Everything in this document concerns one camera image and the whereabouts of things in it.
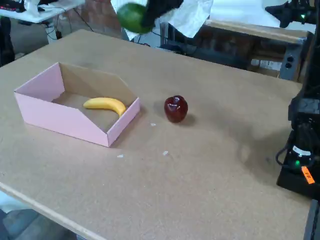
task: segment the yellow banana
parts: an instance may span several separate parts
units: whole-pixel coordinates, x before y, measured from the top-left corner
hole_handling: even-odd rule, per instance
[[[97,97],[83,104],[86,109],[108,109],[115,111],[119,117],[126,111],[126,106],[119,100],[109,97]]]

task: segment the pink cardboard tray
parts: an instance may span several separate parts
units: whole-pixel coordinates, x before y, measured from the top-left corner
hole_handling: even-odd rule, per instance
[[[114,74],[55,63],[14,91],[22,117],[28,124],[110,147],[140,111],[140,100]],[[110,110],[85,109],[91,98],[122,101],[119,116]]]

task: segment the lime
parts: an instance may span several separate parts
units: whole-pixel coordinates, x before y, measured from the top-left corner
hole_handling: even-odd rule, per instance
[[[127,3],[119,8],[116,15],[121,27],[137,34],[146,34],[151,32],[154,26],[142,27],[141,21],[147,8],[137,3]]]

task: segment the apple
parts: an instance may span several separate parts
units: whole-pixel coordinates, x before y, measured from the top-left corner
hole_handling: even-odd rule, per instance
[[[164,102],[164,112],[170,122],[180,123],[187,115],[188,103],[179,95],[169,97]]]

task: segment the table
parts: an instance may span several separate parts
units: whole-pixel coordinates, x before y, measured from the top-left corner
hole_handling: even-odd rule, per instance
[[[299,71],[300,67],[304,66],[304,60],[307,57],[314,36],[313,33],[304,30],[291,30],[212,19],[206,20],[204,23],[204,27],[205,26],[224,30],[226,32],[231,31],[261,39],[283,42],[286,44],[286,52],[279,71],[279,78],[286,80],[296,80],[297,71]],[[176,42],[176,32],[177,30],[168,23],[162,23],[160,25],[161,44],[165,44],[167,39],[169,39],[169,44],[179,45],[179,42]],[[290,57],[293,57],[293,62],[288,61],[288,58]]]
[[[40,24],[48,21],[45,31],[47,33],[48,42],[52,43],[57,38],[53,17],[58,16],[70,9],[74,9],[85,3],[85,0],[59,0],[48,5],[40,5],[45,11],[40,12],[39,16],[33,16],[29,12],[15,12],[0,9],[0,16],[12,19],[22,20],[30,23]]]
[[[117,74],[140,97],[112,148],[24,124],[13,90],[56,62]],[[0,190],[88,240],[303,238],[311,201],[276,186],[274,161],[299,83],[85,30],[0,76]],[[163,111],[175,94],[189,104],[178,125]]]

